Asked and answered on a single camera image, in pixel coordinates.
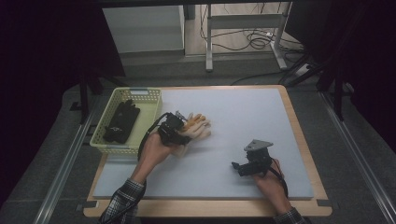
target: gray carpet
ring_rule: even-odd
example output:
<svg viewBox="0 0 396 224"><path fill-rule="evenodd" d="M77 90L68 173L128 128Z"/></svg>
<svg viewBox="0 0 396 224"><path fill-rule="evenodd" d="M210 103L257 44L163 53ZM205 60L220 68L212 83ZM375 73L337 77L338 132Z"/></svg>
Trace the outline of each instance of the gray carpet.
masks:
<svg viewBox="0 0 396 224"><path fill-rule="evenodd" d="M214 71L205 71L205 62L198 58L139 58L123 57L127 77L120 80L134 87L161 86L213 86L270 85L277 84L281 74L271 54L258 55L244 60L244 55L215 58ZM371 191L367 188L358 166L347 150L340 133L315 89L317 77L312 77L288 93L297 118L303 129L318 173L333 205L329 217L311 217L313 223L388 223L379 209ZM92 120L96 124L106 101L116 86L104 79L106 90L100 96L99 111ZM0 223L32 223L43 202L47 190L61 164L65 152L78 131L80 114L70 111L79 101L78 87L64 94L63 107L46 141L37 153L29 169L13 190L0 211ZM391 199L396 199L396 156L373 128L344 98L345 123L361 147L361 151L375 171ZM85 202L101 154L84 144L76 158L71 173L54 208L49 223L95 223L94 218L84 217L78 205ZM265 218L143 218L143 223L267 223Z"/></svg>

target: yellow-green plastic basket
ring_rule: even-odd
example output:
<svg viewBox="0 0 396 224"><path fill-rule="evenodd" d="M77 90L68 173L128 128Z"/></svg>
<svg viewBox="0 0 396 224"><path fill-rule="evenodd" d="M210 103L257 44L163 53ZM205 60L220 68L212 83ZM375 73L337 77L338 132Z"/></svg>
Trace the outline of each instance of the yellow-green plastic basket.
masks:
<svg viewBox="0 0 396 224"><path fill-rule="evenodd" d="M131 134L125 144L107 142L103 136L117 106L121 102L133 100L133 104L140 108L140 113L134 123ZM116 88L107 103L105 111L93 133L90 145L108 154L132 154L137 152L146 131L161 115L163 99L161 90L156 88Z"/></svg>

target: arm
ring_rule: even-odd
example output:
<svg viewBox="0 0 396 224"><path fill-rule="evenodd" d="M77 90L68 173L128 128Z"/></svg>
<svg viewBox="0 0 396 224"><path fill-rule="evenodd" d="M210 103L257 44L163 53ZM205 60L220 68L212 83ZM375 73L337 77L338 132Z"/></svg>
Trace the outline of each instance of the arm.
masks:
<svg viewBox="0 0 396 224"><path fill-rule="evenodd" d="M108 208L100 216L98 223L106 223L130 204L137 204L144 195L146 178L155 166L164 161L176 148L177 146L164 146L158 133L152 133L143 148L142 155L134 168L134 172L122 187L117 189L113 194ZM114 221L117 221L117 223L134 223L136 213L137 206L133 206Z"/></svg>
<svg viewBox="0 0 396 224"><path fill-rule="evenodd" d="M278 160L273 160L271 167L278 173L282 174ZM301 215L297 212L297 210L291 206L289 199L285 195L282 184L272 172L267 172L265 176L254 175L253 179L255 180L256 185L262 192L262 194L266 196L267 199L274 206L277 213L277 217L274 217L276 223L306 223Z"/></svg>

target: plaid shirt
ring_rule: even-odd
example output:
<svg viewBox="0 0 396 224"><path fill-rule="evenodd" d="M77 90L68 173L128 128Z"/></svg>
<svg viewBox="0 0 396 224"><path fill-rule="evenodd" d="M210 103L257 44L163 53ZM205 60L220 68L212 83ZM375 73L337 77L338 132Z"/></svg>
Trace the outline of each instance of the plaid shirt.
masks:
<svg viewBox="0 0 396 224"><path fill-rule="evenodd" d="M143 197L145 187L133 180L127 179L113 194L110 204L100 216L98 223L106 223L111 217L122 211L131 203L139 202ZM137 206L132 207L122 216L117 217L110 223L133 224L137 213ZM306 224L305 220L292 208L288 213L274 217L276 224Z"/></svg>

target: black object in basket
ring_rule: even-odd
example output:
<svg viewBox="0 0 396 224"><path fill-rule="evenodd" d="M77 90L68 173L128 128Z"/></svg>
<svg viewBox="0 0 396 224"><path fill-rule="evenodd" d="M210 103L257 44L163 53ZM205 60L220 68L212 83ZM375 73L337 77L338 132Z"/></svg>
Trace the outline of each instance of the black object in basket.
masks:
<svg viewBox="0 0 396 224"><path fill-rule="evenodd" d="M134 122L140 113L140 109L133 105L132 100L121 102L114 112L103 138L107 142L118 142L124 144L128 140Z"/></svg>

